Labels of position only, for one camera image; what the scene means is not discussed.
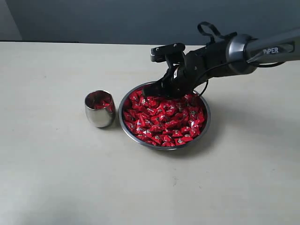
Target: metal cup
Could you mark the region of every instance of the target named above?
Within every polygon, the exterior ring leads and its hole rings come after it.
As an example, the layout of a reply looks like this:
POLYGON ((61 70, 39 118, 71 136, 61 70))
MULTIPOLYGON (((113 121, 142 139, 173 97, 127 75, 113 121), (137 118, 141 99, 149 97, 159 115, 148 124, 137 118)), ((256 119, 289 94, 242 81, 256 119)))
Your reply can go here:
POLYGON ((87 95, 84 102, 86 117, 92 125, 105 128, 113 123, 116 117, 116 108, 110 93, 104 90, 94 91, 87 95), (101 109, 94 109, 94 104, 100 104, 103 100, 109 105, 101 109))

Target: gray wall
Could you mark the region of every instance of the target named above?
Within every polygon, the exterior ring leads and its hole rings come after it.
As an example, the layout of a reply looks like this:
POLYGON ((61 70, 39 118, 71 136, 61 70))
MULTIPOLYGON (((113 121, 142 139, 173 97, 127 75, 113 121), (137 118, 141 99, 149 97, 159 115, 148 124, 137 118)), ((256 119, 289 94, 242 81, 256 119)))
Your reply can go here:
POLYGON ((0 40, 21 40, 5 0, 0 0, 0 40))
POLYGON ((24 40, 205 44, 197 24, 262 38, 300 25, 300 0, 7 0, 24 40))

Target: table surface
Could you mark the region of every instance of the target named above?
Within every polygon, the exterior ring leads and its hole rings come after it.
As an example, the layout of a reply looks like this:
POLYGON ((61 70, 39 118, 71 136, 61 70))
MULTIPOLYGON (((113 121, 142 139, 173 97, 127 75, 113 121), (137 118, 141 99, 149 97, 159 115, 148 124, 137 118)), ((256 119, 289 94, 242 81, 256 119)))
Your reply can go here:
POLYGON ((207 134, 162 152, 83 103, 159 79, 151 47, 0 43, 1 225, 299 224, 300 63, 211 79, 207 134))

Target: bowl rim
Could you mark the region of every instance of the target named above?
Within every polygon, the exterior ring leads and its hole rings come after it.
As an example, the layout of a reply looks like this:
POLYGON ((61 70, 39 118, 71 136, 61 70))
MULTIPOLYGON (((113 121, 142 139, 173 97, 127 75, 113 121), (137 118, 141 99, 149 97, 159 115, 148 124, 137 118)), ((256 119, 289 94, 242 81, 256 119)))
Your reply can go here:
POLYGON ((184 148, 184 147, 187 147, 187 146, 190 146, 190 145, 193 145, 195 142, 197 142, 201 137, 203 137, 205 135, 205 133, 207 132, 207 130, 209 129, 209 126, 210 126, 210 121, 211 121, 211 113, 210 113, 210 107, 208 106, 208 103, 206 102, 206 100, 200 96, 200 99, 203 101, 204 105, 205 105, 205 108, 206 108, 206 112, 207 112, 207 120, 206 120, 206 125, 205 125, 205 128, 202 130, 202 132, 192 141, 190 142, 187 142, 186 144, 183 144, 183 145, 176 145, 176 146, 173 146, 173 147, 162 147, 162 146, 155 146, 155 145, 152 145, 152 144, 148 144, 146 142, 143 142, 142 140, 138 139, 137 137, 135 137, 129 130, 128 128, 126 127, 124 121, 123 121, 123 114, 122 114, 122 108, 123 108, 123 105, 124 105, 124 102, 126 101, 126 99, 129 97, 129 95, 136 89, 142 87, 142 86, 145 86, 145 85, 148 85, 148 84, 151 84, 151 83, 154 83, 155 81, 152 81, 152 82, 147 82, 147 83, 143 83, 141 85, 138 85, 137 87, 133 88, 132 90, 130 90, 125 96, 124 98, 121 100, 121 103, 119 105, 119 109, 118 109, 118 115, 119 115, 119 119, 120 119, 120 124, 121 124, 121 127, 122 129, 124 130, 124 132, 131 138, 133 139, 134 141, 136 141, 137 143, 139 144, 142 144, 146 147, 149 147, 149 148, 152 148, 152 149, 156 149, 156 150, 164 150, 164 151, 170 151, 170 150, 177 150, 177 149, 181 149, 181 148, 184 148))

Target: black strap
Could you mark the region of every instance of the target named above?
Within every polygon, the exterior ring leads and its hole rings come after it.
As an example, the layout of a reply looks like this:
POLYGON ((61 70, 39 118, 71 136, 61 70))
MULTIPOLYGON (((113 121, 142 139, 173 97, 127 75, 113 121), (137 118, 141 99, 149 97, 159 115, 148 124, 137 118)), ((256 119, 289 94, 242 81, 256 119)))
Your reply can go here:
POLYGON ((198 26, 197 26, 197 28, 198 28, 198 31, 200 32, 200 34, 202 34, 202 35, 204 35, 204 36, 209 36, 209 37, 210 37, 210 42, 208 43, 208 45, 213 44, 213 43, 216 42, 216 41, 215 41, 215 37, 218 37, 218 38, 220 38, 220 39, 225 40, 225 39, 228 39, 228 38, 231 38, 231 37, 237 35, 236 32, 227 34, 227 35, 225 35, 225 36, 224 36, 224 35, 221 35, 220 31, 218 31, 218 29, 217 29, 213 24, 211 24, 211 23, 209 23, 209 22, 205 22, 205 21, 199 23, 198 26), (202 26, 207 26, 207 27, 213 32, 213 34, 206 33, 206 32, 203 30, 202 26))

